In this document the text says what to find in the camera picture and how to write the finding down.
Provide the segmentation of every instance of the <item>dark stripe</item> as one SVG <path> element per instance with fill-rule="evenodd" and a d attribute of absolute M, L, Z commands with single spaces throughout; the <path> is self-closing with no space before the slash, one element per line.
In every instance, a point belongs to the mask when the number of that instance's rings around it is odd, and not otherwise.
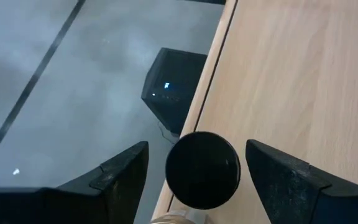
<path fill-rule="evenodd" d="M 216 67 L 218 67 L 219 59 L 221 58 L 223 46 L 224 46 L 224 43 L 226 42 L 227 34 L 229 33 L 231 21 L 233 20 L 233 16 L 234 16 L 234 13 L 235 13 L 235 11 L 236 11 L 237 3 L 238 3 L 238 0 L 236 0 L 236 3 L 234 3 L 233 12 L 232 12 L 232 14 L 230 15 L 229 24 L 227 25 L 226 33 L 224 34 L 224 37 L 223 37 L 222 46 L 221 46 L 221 48 L 219 49 L 218 57 L 217 57 L 217 59 L 216 59 L 215 65 L 214 65 L 214 70 L 212 71 L 211 79 L 209 80 L 209 84 L 208 84 L 208 88 L 206 89 L 206 93 L 205 93 L 205 97 L 204 97 L 204 100 L 203 100 L 203 104 L 201 105 L 200 112 L 198 113 L 196 125 L 194 126 L 194 130 L 193 130 L 193 131 L 196 131 L 196 130 L 197 130 L 198 122 L 200 121 L 201 114 L 202 114 L 203 109 L 204 109 L 206 97 L 207 97 L 207 95 L 208 95 L 209 88 L 211 87 L 212 80 L 213 80 L 213 78 L 214 78 L 214 76 L 215 76 Z M 171 198 L 171 201 L 170 201 L 169 206 L 168 206 L 168 208 L 167 208 L 167 212 L 169 212 L 170 209 L 171 209 L 173 197 L 174 197 L 174 196 L 172 196 L 172 198 Z"/>
<path fill-rule="evenodd" d="M 44 72 L 45 68 L 47 67 L 50 59 L 56 52 L 57 47 L 62 42 L 64 36 L 66 35 L 68 29 L 72 25 L 75 17 L 78 15 L 78 12 L 82 8 L 85 0 L 79 0 L 75 5 L 74 9 L 72 10 L 71 14 L 68 16 L 67 20 L 63 24 L 62 28 L 60 29 L 59 33 L 57 34 L 55 40 L 50 45 L 47 53 L 41 60 L 40 64 L 38 65 L 37 69 L 35 70 L 34 74 L 32 75 L 30 81 L 25 86 L 22 94 L 20 95 L 19 99 L 16 101 L 16 104 L 12 108 L 11 112 L 5 119 L 4 124 L 0 128 L 0 143 L 4 139 L 6 133 L 8 132 L 9 128 L 11 127 L 12 123 L 15 121 L 17 115 L 19 114 L 20 110 L 22 109 L 25 101 L 28 99 L 31 91 L 34 89 L 35 84 L 37 84 L 38 80 L 40 79 L 42 73 Z"/>

